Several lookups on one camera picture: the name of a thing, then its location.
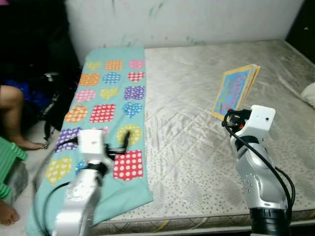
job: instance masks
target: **yellow polka dot heart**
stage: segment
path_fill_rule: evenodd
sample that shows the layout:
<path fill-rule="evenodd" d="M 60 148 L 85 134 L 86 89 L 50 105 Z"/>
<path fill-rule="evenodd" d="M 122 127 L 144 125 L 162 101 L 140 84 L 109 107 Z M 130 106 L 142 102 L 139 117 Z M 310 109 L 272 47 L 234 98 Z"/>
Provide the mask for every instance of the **yellow polka dot heart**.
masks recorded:
<path fill-rule="evenodd" d="M 140 127 L 135 125 L 135 124 L 128 124 L 128 125 L 123 126 L 117 132 L 117 141 L 120 144 L 123 144 L 126 132 L 128 130 L 130 131 L 130 137 L 129 137 L 129 143 L 128 144 L 132 145 L 132 144 L 136 144 L 137 142 L 139 142 L 141 135 L 142 135 L 142 131 L 141 131 Z"/>
<path fill-rule="evenodd" d="M 64 120 L 69 123 L 76 123 L 83 120 L 87 113 L 88 109 L 86 107 L 77 105 L 68 111 L 64 117 Z"/>
<path fill-rule="evenodd" d="M 87 68 L 90 70 L 97 70 L 98 68 L 102 66 L 102 63 L 100 61 L 96 61 L 96 62 L 89 61 L 86 63 L 86 65 L 87 65 Z"/>
<path fill-rule="evenodd" d="M 70 157 L 64 157 L 60 160 L 50 162 L 46 172 L 46 178 L 52 186 L 70 172 L 71 164 L 72 160 Z"/>
<path fill-rule="evenodd" d="M 106 88 L 100 92 L 100 96 L 106 100 L 109 98 L 116 96 L 118 94 L 118 88 Z"/>

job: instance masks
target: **bare foot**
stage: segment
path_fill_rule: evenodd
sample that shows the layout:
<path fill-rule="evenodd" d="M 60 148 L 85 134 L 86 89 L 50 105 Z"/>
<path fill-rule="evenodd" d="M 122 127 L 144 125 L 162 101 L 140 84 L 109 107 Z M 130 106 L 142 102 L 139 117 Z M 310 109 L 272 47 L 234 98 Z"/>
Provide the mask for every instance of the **bare foot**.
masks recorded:
<path fill-rule="evenodd" d="M 19 218 L 20 217 L 18 213 L 16 213 L 15 209 L 0 199 L 0 224 L 11 225 Z"/>
<path fill-rule="evenodd" d="M 33 143 L 27 139 L 24 139 L 23 137 L 11 138 L 9 141 L 14 142 L 23 150 L 38 150 L 44 148 L 44 144 Z"/>

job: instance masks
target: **person's leg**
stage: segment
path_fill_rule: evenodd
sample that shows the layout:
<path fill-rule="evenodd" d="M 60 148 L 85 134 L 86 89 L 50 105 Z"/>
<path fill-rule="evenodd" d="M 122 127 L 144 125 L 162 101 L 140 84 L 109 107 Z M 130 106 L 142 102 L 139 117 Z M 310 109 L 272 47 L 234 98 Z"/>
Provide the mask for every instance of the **person's leg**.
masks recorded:
<path fill-rule="evenodd" d="M 19 219 L 15 209 L 0 199 L 0 224 L 11 225 Z"/>
<path fill-rule="evenodd" d="M 21 134 L 23 93 L 13 86 L 0 86 L 0 113 L 5 137 L 23 149 L 43 148 L 43 144 L 26 140 Z"/>

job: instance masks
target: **white mattress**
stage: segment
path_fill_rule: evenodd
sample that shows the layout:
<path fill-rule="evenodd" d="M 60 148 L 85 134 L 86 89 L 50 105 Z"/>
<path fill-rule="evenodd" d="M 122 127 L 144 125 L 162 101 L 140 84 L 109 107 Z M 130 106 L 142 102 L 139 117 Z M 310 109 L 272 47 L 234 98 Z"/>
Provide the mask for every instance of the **white mattress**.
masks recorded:
<path fill-rule="evenodd" d="M 283 41 L 146 49 L 145 56 L 154 201 L 99 224 L 97 234 L 250 224 L 227 132 L 210 116 L 223 72 L 250 63 L 261 70 L 244 108 L 276 109 L 267 150 L 295 183 L 293 221 L 315 217 L 315 111 L 296 96 L 314 81 L 314 65 Z"/>

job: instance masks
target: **book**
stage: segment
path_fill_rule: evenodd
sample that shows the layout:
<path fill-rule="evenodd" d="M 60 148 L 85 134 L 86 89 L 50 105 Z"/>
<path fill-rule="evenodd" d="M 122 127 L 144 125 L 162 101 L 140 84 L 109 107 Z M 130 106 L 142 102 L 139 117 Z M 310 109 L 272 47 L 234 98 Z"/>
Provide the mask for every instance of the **book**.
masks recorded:
<path fill-rule="evenodd" d="M 256 80 L 260 66 L 246 65 L 224 72 L 211 115 L 223 120 L 229 109 L 239 110 Z"/>

